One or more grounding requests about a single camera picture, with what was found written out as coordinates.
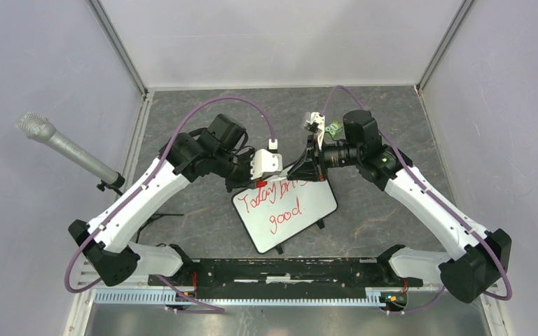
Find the small white whiteboard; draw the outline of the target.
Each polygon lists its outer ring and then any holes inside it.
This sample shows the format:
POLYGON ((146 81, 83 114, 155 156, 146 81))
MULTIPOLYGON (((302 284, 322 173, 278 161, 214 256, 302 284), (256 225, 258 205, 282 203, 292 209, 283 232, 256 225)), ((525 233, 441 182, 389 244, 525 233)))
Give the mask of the small white whiteboard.
POLYGON ((278 181, 245 189, 232 205, 257 253, 265 254, 338 208, 329 181, 278 181))

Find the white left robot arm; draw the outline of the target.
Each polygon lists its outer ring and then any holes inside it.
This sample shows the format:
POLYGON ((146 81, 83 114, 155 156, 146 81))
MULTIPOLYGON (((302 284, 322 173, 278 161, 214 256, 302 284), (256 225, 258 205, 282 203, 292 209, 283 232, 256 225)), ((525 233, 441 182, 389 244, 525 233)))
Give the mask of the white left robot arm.
POLYGON ((246 129, 224 114, 215 117, 209 127, 181 132, 168 156, 156 157, 106 211, 88 222, 71 223, 69 234, 101 281, 117 286, 132 275, 158 274, 175 285, 186 284, 192 267, 180 249, 146 246, 133 242, 132 237, 169 198, 201 176, 224 178, 227 190, 250 183, 253 151, 237 154, 237 145, 247 139, 246 129))

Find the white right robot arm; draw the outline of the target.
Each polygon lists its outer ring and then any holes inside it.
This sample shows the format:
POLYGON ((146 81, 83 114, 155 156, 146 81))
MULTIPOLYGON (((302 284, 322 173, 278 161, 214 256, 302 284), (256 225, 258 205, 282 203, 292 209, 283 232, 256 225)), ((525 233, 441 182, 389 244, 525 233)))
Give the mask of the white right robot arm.
POLYGON ((400 202, 438 239, 442 252, 395 246, 376 267, 377 278, 393 286, 403 278, 439 284, 461 302, 480 295, 508 301, 513 297, 507 276, 512 240, 461 212, 402 153, 370 111, 355 110, 343 118, 345 138, 326 143, 325 117, 308 113, 309 136, 302 156, 288 171, 289 180, 325 181, 329 170, 355 167, 361 177, 400 202))

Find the red whiteboard marker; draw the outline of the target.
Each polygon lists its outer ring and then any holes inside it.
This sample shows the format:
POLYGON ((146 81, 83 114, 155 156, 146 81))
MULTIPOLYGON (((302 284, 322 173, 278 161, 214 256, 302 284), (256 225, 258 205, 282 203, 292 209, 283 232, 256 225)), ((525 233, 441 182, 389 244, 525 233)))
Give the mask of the red whiteboard marker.
POLYGON ((289 178, 287 175, 280 174, 280 175, 268 176, 267 178, 262 180, 262 182, 264 183, 273 183, 273 182, 278 182, 278 181, 289 181, 289 178))

